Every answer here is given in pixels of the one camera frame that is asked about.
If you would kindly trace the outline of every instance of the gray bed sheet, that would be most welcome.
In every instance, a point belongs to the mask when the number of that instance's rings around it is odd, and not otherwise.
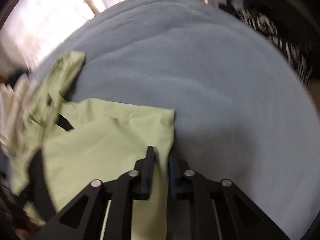
[[[33,77],[72,49],[86,64],[71,100],[174,108],[175,150],[192,169],[230,178],[292,240],[303,236],[320,210],[319,119],[267,40],[197,0],[127,0],[75,31]],[[169,228],[172,238],[185,239],[184,226]]]

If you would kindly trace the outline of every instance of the yellow-green fabric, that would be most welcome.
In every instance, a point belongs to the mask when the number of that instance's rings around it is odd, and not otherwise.
[[[79,52],[72,54],[83,56]],[[148,145],[153,145],[157,148],[158,162],[154,170],[151,199],[134,202],[132,239],[164,240],[167,156],[173,143],[174,111],[95,98],[80,103],[65,102],[61,94],[71,83],[57,77],[74,77],[76,70],[80,70],[80,61],[78,57],[77,61],[73,61],[76,64],[68,61],[60,65],[61,68],[55,65],[40,88],[28,119],[34,126],[40,126],[38,129],[33,127],[34,134],[29,128],[28,138],[37,142],[33,145],[42,145],[44,176],[52,202],[59,211],[93,179],[117,179],[122,173],[133,169],[136,160],[145,157]],[[74,129],[67,132],[55,125],[58,113]],[[20,173],[16,173],[14,178],[16,193],[25,186],[25,181],[17,174]]]

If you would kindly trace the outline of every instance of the green garment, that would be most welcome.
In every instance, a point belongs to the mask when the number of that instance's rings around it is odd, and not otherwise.
[[[33,146],[42,145],[44,176],[57,211],[94,179],[110,181],[132,170],[136,160],[144,158],[148,145],[157,148],[152,194],[149,201],[135,201],[132,239],[166,237],[167,156],[173,143],[174,111],[135,106],[90,98],[80,103],[65,102],[74,76],[80,70],[84,54],[71,52],[57,62],[38,92],[26,122],[26,138]],[[74,129],[69,132],[55,124],[64,116]],[[26,166],[35,149],[24,158],[13,159],[16,167],[14,189],[26,185]]]

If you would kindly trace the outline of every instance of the triangular cutout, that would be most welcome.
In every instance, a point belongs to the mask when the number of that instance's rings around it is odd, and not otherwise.
[[[254,211],[252,211],[238,195],[234,196],[234,200],[238,208],[240,219],[245,228],[261,222],[261,218]]]
[[[63,225],[77,229],[80,225],[85,207],[87,206],[89,197],[82,196],[60,219],[59,222]]]

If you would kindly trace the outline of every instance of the metal pin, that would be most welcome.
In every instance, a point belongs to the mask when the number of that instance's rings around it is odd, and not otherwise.
[[[184,175],[186,175],[187,177],[192,177],[194,176],[195,172],[193,170],[186,170],[184,172]]]
[[[91,186],[92,187],[100,187],[101,186],[101,180],[95,179],[91,181]]]
[[[138,175],[139,175],[139,171],[136,171],[136,170],[129,171],[130,177],[137,177]]]
[[[225,187],[230,187],[232,185],[232,182],[229,179],[224,179],[222,181],[222,185],[225,186]]]

